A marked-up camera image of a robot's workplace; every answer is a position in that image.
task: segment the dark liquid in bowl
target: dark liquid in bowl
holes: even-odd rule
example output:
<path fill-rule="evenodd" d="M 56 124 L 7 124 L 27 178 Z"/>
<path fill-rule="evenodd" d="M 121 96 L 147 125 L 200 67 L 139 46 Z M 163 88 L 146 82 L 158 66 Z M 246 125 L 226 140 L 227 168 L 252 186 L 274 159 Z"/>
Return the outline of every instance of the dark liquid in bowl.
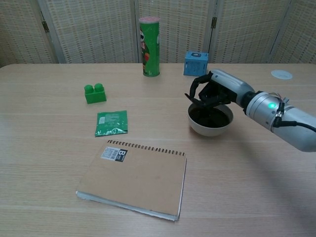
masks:
<path fill-rule="evenodd" d="M 228 116 L 216 108 L 194 108 L 189 112 L 189 116 L 204 127 L 224 127 L 230 122 Z"/>

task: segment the brown notebook cover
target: brown notebook cover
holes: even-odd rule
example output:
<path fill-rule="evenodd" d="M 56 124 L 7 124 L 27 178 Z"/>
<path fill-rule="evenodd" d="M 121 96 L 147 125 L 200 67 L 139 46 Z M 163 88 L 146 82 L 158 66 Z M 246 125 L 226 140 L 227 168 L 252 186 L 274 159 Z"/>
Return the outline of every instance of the brown notebook cover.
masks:
<path fill-rule="evenodd" d="M 183 152 L 109 140 L 76 193 L 82 199 L 176 221 L 185 167 Z"/>

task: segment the blue cube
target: blue cube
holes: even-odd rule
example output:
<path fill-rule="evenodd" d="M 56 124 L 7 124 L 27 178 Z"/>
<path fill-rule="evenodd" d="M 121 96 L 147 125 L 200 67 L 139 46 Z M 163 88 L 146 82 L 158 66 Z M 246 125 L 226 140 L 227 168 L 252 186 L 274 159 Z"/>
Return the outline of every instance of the blue cube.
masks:
<path fill-rule="evenodd" d="M 208 53 L 188 51 L 184 62 L 184 75 L 203 76 L 206 74 Z"/>

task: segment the woven panel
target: woven panel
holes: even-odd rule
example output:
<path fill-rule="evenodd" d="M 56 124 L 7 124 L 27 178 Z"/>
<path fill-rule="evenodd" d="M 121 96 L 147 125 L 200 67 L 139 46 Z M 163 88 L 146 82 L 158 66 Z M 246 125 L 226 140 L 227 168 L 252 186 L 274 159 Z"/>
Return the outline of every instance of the woven panel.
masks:
<path fill-rule="evenodd" d="M 126 0 L 46 0 L 67 63 L 135 61 Z"/>
<path fill-rule="evenodd" d="M 14 63 L 53 63 L 42 31 L 43 26 L 35 18 L 28 0 L 2 0 L 0 67 Z"/>
<path fill-rule="evenodd" d="M 316 1 L 296 0 L 290 13 L 274 63 L 316 64 Z"/>
<path fill-rule="evenodd" d="M 183 63 L 187 51 L 202 51 L 209 0 L 139 0 L 139 14 L 159 16 L 160 62 Z"/>
<path fill-rule="evenodd" d="M 265 63 L 288 0 L 224 0 L 213 62 Z"/>

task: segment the green pringles can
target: green pringles can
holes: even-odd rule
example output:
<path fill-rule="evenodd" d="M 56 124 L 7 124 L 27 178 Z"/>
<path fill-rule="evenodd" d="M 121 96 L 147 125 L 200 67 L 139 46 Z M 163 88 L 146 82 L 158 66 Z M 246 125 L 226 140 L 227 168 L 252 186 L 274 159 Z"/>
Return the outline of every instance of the green pringles can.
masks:
<path fill-rule="evenodd" d="M 160 18 L 155 16 L 139 19 L 143 74 L 147 77 L 155 77 L 160 74 L 159 21 Z"/>

